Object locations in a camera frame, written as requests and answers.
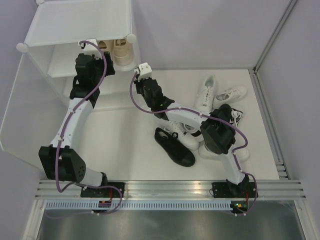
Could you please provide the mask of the white plastic shoe cabinet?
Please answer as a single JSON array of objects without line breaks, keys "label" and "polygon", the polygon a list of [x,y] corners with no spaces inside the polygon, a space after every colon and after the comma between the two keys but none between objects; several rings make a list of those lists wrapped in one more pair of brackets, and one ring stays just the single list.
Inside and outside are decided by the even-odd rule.
[{"label": "white plastic shoe cabinet", "polygon": [[132,106],[129,84],[133,69],[141,63],[137,31],[129,0],[39,0],[25,37],[16,45],[28,54],[58,96],[69,101],[76,58],[96,54],[91,41],[109,52],[115,75],[100,85],[95,110]]}]

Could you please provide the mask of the beige lace sneaker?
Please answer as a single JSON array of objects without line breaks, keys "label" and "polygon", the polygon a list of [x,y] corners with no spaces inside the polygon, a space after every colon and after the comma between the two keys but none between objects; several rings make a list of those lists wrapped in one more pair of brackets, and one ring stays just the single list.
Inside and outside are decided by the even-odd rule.
[{"label": "beige lace sneaker", "polygon": [[113,44],[114,61],[118,66],[127,66],[134,59],[133,46],[125,38],[117,39]]},{"label": "beige lace sneaker", "polygon": [[109,52],[110,54],[113,52],[114,41],[113,40],[99,40],[98,47],[103,52]]}]

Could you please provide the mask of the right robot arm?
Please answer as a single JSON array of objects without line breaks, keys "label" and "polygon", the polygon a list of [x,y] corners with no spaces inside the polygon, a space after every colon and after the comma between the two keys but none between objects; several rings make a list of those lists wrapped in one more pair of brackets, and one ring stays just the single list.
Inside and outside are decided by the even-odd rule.
[{"label": "right robot arm", "polygon": [[186,124],[199,130],[205,146],[212,153],[222,157],[229,188],[238,192],[245,190],[250,174],[242,171],[236,151],[247,147],[248,139],[230,123],[232,109],[229,105],[225,104],[213,112],[201,113],[164,96],[162,88],[151,77],[139,79],[134,76],[130,82],[130,91],[133,85],[150,108],[145,110],[136,105],[139,110],[155,115],[158,119]]}]

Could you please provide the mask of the black canvas sneaker front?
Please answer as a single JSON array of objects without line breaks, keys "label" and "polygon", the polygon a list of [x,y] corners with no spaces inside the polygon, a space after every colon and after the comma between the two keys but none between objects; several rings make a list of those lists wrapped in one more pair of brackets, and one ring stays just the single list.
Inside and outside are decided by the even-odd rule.
[{"label": "black canvas sneaker front", "polygon": [[170,159],[182,166],[192,167],[196,163],[194,154],[178,140],[178,133],[169,133],[157,127],[154,133],[155,141],[164,149]]}]

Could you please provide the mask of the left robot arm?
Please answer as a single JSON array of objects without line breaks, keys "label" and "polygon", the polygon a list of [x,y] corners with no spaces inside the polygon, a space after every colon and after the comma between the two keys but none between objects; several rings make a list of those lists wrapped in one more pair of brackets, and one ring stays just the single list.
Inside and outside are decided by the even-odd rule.
[{"label": "left robot arm", "polygon": [[92,170],[78,154],[82,129],[100,95],[99,84],[115,69],[109,52],[102,58],[80,53],[75,60],[76,76],[72,81],[67,113],[49,146],[41,146],[38,156],[45,175],[57,183],[97,188],[108,185],[104,172]]}]

